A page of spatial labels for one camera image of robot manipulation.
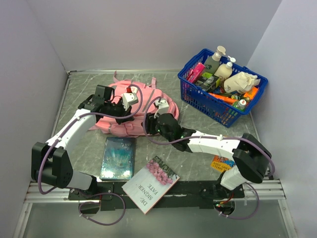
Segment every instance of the plastic basket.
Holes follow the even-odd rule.
[[[247,104],[244,112],[234,108],[233,106],[225,103],[223,100],[215,98],[203,91],[200,87],[188,82],[186,80],[188,73],[191,69],[194,69],[198,63],[204,63],[206,59],[213,55],[213,52],[208,49],[203,49],[197,55],[195,55],[184,68],[178,73],[178,78],[180,79],[180,89],[181,89],[181,99],[186,103],[190,104],[194,108],[198,109],[202,113],[206,114],[208,117],[216,120],[225,127],[230,127],[241,115],[249,114],[253,106],[261,98],[264,89],[268,83],[267,79],[263,76],[252,72],[247,67],[241,67],[237,64],[233,64],[232,75],[235,75],[239,72],[246,72],[253,75],[257,75],[261,79],[258,86],[259,90],[256,93],[253,100]],[[227,63],[228,59],[222,57],[220,59],[220,64]]]

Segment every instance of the white pump bottle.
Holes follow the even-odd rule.
[[[205,72],[214,74],[220,65],[222,55],[226,55],[226,49],[223,46],[218,46],[217,51],[205,61]]]
[[[231,76],[233,63],[236,62],[236,59],[234,57],[228,56],[228,58],[230,59],[230,61],[227,64],[223,63],[222,65],[220,65],[217,71],[214,73],[215,76],[218,76],[220,78],[221,82],[225,81],[228,77]]]

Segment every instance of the pink backpack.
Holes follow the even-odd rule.
[[[126,92],[126,88],[132,83],[131,80],[122,80],[119,81],[115,78],[116,72],[113,75],[114,83],[109,85],[109,87],[115,87],[114,95],[115,96],[121,96],[123,93]],[[138,85],[141,88],[142,94],[143,94],[143,103],[138,113],[134,116],[134,121],[127,121],[125,123],[122,123],[121,125],[118,125],[115,121],[115,119],[103,117],[101,118],[95,126],[93,126],[91,129],[100,129],[105,134],[113,134],[116,136],[130,136],[130,137],[137,137],[139,135],[144,135],[143,128],[141,126],[141,122],[144,118],[144,112],[146,107],[148,106],[149,102],[157,97],[161,96],[162,98],[166,99],[169,104],[169,110],[168,113],[173,114],[173,116],[178,119],[179,116],[179,110],[177,105],[173,102],[173,100],[167,96],[165,93],[163,93],[161,90],[156,88],[156,79],[152,78],[152,85],[147,86],[145,83],[140,82],[133,82],[133,84]],[[114,98],[114,102],[117,103],[119,100],[118,97]],[[131,112],[135,112],[135,110],[138,108],[140,102],[132,106]],[[157,108],[152,104],[149,108],[148,113],[154,113],[157,111]]]

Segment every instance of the wall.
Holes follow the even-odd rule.
[[[281,0],[27,0],[66,70],[182,68],[203,48],[246,65]]]
[[[0,237],[12,237],[31,148],[50,136],[66,72],[24,0],[0,0]]]
[[[314,0],[283,0],[248,63],[269,79],[255,123],[301,238],[316,237],[316,9]]]

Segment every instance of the gray marble surface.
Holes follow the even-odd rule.
[[[178,121],[181,126],[214,135],[241,136],[247,132],[256,136],[250,115],[240,117],[230,128],[226,128],[183,102],[180,98],[180,82],[176,72],[117,75],[119,80],[132,79],[132,81],[148,84],[151,83],[152,77],[157,78],[157,88],[170,96],[178,105],[180,111]],[[72,73],[55,131],[62,129],[73,117],[78,105],[95,92],[98,84],[109,85],[111,83],[113,83],[112,74]],[[100,130],[88,131],[70,154],[73,168],[98,177],[101,171],[106,137],[107,135]],[[155,139],[164,141],[161,136],[155,136]],[[180,152],[170,145],[155,145],[143,136],[137,138],[135,173],[155,155],[163,159],[181,177],[181,180],[215,180],[220,175],[220,172],[210,167],[213,155]]]

